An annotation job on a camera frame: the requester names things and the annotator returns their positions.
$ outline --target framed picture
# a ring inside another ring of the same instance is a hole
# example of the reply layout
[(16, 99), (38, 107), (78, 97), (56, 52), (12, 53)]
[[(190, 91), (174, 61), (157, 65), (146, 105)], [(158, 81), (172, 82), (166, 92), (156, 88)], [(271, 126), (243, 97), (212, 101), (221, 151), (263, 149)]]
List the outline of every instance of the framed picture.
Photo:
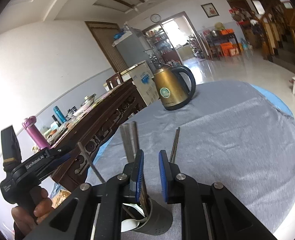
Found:
[(201, 5), (203, 10), (205, 11), (207, 17), (214, 17), (214, 16), (218, 16), (218, 12), (215, 9), (213, 3), (206, 3), (206, 4), (202, 4)]

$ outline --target wall clock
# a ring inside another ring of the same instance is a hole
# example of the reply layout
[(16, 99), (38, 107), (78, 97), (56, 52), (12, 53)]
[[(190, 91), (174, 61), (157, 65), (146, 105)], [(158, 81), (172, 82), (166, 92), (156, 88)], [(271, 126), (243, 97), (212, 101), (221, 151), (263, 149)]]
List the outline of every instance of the wall clock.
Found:
[(161, 20), (161, 16), (158, 14), (152, 14), (150, 20), (154, 23), (157, 23)]

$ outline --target blue gripper pad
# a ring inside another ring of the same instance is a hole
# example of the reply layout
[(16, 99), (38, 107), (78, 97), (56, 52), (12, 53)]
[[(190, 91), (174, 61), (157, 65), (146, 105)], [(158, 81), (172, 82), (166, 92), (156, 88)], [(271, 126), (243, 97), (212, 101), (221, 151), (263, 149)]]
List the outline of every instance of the blue gripper pad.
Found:
[(143, 179), (144, 153), (138, 150), (135, 156), (133, 170), (130, 179), (130, 195), (135, 195), (135, 201), (138, 202), (141, 194)]
[(173, 181), (172, 172), (169, 166), (169, 160), (165, 150), (159, 152), (159, 170), (162, 185), (162, 195), (165, 202), (168, 202), (169, 190)]

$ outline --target round table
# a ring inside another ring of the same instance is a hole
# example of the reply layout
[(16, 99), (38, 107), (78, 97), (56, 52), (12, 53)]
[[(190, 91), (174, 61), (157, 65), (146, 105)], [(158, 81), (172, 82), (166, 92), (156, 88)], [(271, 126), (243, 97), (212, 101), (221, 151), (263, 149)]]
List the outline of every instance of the round table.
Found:
[[(181, 172), (208, 185), (222, 182), (274, 232), (295, 201), (295, 119), (284, 103), (268, 101), (264, 91), (239, 81), (209, 82), (198, 85), (192, 101), (181, 109), (166, 111), (157, 101), (132, 117), (128, 122), (138, 123), (148, 194), (166, 205), (158, 153), (164, 149), (170, 155), (180, 126), (175, 163)], [(119, 130), (95, 163), (106, 180), (123, 170), (126, 156)], [(91, 172), (87, 182), (100, 184)], [(173, 225), (153, 239), (181, 239), (180, 205), (166, 207)], [(122, 233), (122, 239), (138, 238), (151, 236)]]

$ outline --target kettle handle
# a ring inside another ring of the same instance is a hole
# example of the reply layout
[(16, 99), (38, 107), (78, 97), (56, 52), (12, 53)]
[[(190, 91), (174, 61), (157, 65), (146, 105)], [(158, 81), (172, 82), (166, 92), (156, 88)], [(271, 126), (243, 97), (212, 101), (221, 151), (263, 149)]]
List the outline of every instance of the kettle handle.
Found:
[(189, 78), (190, 81), (191, 81), (191, 91), (188, 93), (188, 98), (187, 98), (185, 101), (187, 101), (187, 102), (191, 101), (192, 96), (193, 96), (194, 93), (195, 93), (195, 88), (196, 88), (195, 78), (194, 78), (194, 76), (193, 76), (192, 71), (191, 71), (189, 68), (187, 68), (187, 67), (185, 67), (185, 66), (183, 66), (183, 65), (178, 65), (177, 67), (173, 67), (173, 68), (171, 69), (171, 71), (172, 71), (173, 73), (180, 73), (180, 72), (183, 72), (183, 73), (185, 73), (185, 74), (188, 76), (188, 78)]

